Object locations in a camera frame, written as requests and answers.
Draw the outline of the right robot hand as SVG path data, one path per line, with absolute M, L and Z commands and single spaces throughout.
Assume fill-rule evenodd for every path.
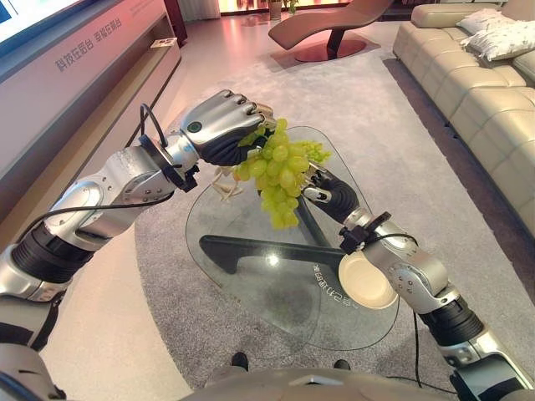
M 316 170 L 302 195 L 339 224 L 359 207 L 354 189 L 328 170 Z

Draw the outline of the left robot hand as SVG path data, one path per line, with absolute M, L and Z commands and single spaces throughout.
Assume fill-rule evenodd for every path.
M 273 132 L 276 124 L 270 107 L 225 89 L 187 112 L 181 120 L 180 132 L 206 163 L 234 166 L 266 143 L 254 140 L 250 145 L 239 145 L 240 141 L 258 128 Z

